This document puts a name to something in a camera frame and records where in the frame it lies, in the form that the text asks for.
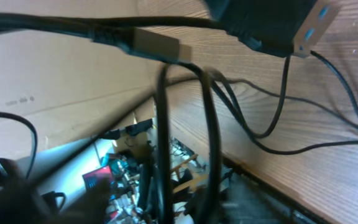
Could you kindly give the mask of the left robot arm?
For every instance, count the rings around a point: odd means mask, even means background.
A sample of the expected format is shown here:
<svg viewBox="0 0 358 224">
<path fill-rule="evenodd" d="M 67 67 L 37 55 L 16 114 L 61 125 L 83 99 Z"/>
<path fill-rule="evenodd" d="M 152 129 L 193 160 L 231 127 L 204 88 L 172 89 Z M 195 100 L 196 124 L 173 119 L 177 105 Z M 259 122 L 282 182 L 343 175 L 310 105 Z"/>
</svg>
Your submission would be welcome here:
<svg viewBox="0 0 358 224">
<path fill-rule="evenodd" d="M 0 223 L 102 223 L 109 183 L 102 180 L 62 212 L 53 211 L 15 163 L 0 159 Z"/>
</svg>

